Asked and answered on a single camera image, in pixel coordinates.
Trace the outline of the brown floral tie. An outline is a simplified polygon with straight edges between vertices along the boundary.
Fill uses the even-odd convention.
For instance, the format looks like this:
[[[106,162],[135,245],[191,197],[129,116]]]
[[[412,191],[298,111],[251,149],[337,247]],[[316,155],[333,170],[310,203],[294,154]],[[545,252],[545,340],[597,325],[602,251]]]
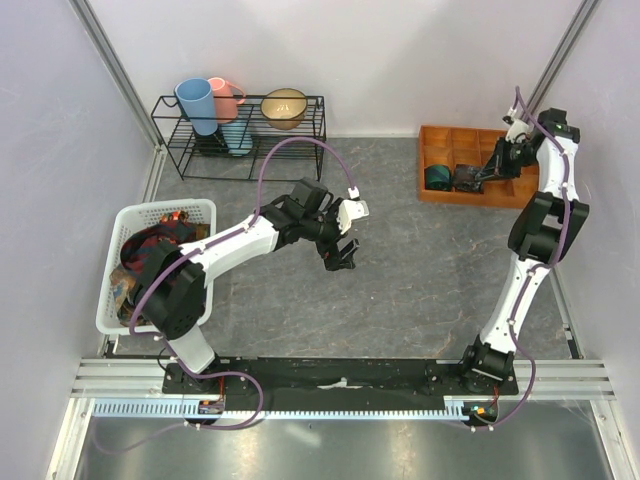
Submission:
[[[476,165],[457,164],[452,177],[453,188],[456,191],[482,194],[483,182],[477,179],[481,171],[482,168]]]

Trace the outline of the green tie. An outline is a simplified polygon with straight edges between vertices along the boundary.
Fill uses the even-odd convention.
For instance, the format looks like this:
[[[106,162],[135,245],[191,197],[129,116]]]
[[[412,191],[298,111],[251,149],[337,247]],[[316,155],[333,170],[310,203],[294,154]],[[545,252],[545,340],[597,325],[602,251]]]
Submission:
[[[450,192],[453,189],[451,170],[444,164],[433,164],[426,167],[424,180],[426,190]]]

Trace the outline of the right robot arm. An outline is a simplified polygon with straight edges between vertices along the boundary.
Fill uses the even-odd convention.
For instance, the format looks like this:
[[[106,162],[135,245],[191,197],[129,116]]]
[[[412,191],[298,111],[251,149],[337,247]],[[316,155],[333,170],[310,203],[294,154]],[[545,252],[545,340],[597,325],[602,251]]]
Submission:
[[[590,207],[575,188],[575,156],[580,130],[567,112],[549,108],[531,123],[504,118],[510,125],[496,142],[480,183],[516,178],[530,165],[539,169],[538,187],[516,219],[508,238],[512,251],[507,280],[493,313],[463,355],[458,381],[467,392],[491,394],[508,386],[517,341],[533,298],[586,222]]]

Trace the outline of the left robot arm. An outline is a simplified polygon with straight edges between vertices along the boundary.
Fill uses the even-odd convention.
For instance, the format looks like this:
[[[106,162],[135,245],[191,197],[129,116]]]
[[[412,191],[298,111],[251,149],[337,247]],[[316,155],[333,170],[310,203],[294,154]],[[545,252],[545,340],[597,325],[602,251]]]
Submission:
[[[368,215],[358,189],[350,189],[343,199],[323,184],[303,178],[291,193],[260,206],[232,228],[181,245],[162,241],[152,248],[132,291],[135,309],[130,322],[149,321],[185,370],[185,382],[198,393],[211,392],[220,371],[198,321],[213,281],[299,240],[315,244],[326,270],[352,269],[359,244],[339,243],[355,221]]]

